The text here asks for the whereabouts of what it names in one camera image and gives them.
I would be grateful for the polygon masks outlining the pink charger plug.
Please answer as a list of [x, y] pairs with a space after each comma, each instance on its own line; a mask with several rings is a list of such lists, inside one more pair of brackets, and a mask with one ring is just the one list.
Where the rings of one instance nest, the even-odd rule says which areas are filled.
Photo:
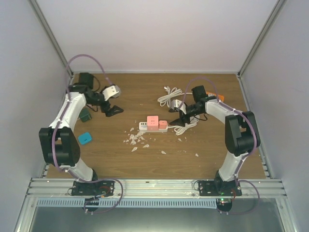
[[160, 130], [165, 130], [168, 127], [168, 122], [166, 120], [160, 120], [158, 123], [158, 127]]

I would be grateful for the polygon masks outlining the green dragon cube plug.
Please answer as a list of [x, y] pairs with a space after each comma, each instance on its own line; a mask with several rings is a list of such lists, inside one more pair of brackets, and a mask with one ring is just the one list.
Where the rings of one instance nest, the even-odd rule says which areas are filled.
[[86, 108], [82, 109], [81, 112], [79, 113], [79, 119], [82, 122], [87, 122], [87, 121], [91, 120], [92, 116], [91, 116], [89, 110], [86, 109]]

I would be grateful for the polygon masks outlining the pink cube socket adapter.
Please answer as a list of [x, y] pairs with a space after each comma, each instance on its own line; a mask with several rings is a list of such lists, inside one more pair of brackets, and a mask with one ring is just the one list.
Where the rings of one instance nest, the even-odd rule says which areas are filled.
[[159, 117], [158, 116], [147, 116], [147, 127], [148, 129], [159, 129], [158, 123], [159, 123]]

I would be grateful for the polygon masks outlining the orange power strip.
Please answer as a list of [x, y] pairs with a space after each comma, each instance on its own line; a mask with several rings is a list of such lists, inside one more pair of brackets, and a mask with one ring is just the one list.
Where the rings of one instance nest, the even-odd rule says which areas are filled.
[[224, 102], [225, 97], [223, 95], [220, 95], [220, 94], [216, 95], [215, 93], [208, 92], [208, 91], [206, 92], [206, 94], [208, 95], [208, 97], [213, 97], [213, 96], [216, 98], [218, 97], [220, 101]]

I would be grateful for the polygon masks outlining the white pink power strip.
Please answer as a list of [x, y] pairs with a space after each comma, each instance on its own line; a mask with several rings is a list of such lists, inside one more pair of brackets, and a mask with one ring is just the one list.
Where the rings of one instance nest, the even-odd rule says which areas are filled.
[[168, 131], [168, 128], [166, 129], [157, 129], [157, 130], [154, 130], [154, 129], [148, 129], [147, 127], [147, 122], [139, 122], [139, 131], [141, 132], [144, 132], [144, 133], [155, 133], [155, 132], [162, 132], [162, 133], [165, 133]]

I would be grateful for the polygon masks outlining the blue cube plug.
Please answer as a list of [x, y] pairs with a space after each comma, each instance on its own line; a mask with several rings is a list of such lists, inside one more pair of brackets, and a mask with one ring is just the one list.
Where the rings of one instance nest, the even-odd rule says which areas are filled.
[[89, 132], [85, 132], [78, 136], [78, 141], [81, 145], [85, 145], [92, 141], [92, 136]]

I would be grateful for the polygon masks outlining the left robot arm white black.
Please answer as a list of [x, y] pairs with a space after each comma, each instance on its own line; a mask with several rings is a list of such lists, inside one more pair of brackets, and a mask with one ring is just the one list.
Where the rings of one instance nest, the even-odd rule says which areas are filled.
[[83, 190], [88, 195], [98, 193], [99, 182], [94, 169], [82, 160], [81, 149], [73, 133], [79, 114], [88, 104], [98, 106], [107, 117], [123, 112], [122, 108], [111, 106], [109, 102], [120, 96], [120, 87], [110, 83], [101, 91], [94, 91], [94, 78], [88, 72], [81, 73], [79, 81], [68, 86], [65, 100], [55, 120], [49, 127], [39, 131], [44, 161], [60, 172], [69, 173], [76, 181], [84, 182]]

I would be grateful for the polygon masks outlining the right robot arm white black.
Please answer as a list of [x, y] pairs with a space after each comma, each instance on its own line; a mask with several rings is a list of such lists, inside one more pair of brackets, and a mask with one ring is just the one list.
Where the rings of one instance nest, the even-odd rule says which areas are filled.
[[191, 105], [173, 97], [168, 100], [169, 111], [179, 113], [179, 118], [170, 122], [170, 125], [185, 128], [192, 124], [192, 118], [201, 114], [213, 116], [224, 124], [227, 155], [213, 181], [214, 191], [224, 196], [238, 187], [241, 167], [247, 157], [260, 146], [255, 115], [251, 111], [242, 112], [228, 106], [218, 95], [207, 94], [203, 86], [193, 88], [192, 95], [195, 103]]

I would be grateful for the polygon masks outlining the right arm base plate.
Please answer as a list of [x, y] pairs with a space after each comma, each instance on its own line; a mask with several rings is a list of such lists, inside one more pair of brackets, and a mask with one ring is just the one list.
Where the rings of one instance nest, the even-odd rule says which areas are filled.
[[241, 196], [240, 184], [236, 186], [235, 181], [220, 182], [215, 180], [199, 180], [198, 191], [200, 196]]

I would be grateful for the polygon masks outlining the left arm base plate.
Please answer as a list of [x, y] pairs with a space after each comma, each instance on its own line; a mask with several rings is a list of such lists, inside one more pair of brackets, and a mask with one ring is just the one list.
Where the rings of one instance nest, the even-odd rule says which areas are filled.
[[100, 181], [97, 183], [73, 182], [73, 186], [68, 189], [70, 196], [93, 196], [108, 197], [113, 196], [114, 181]]

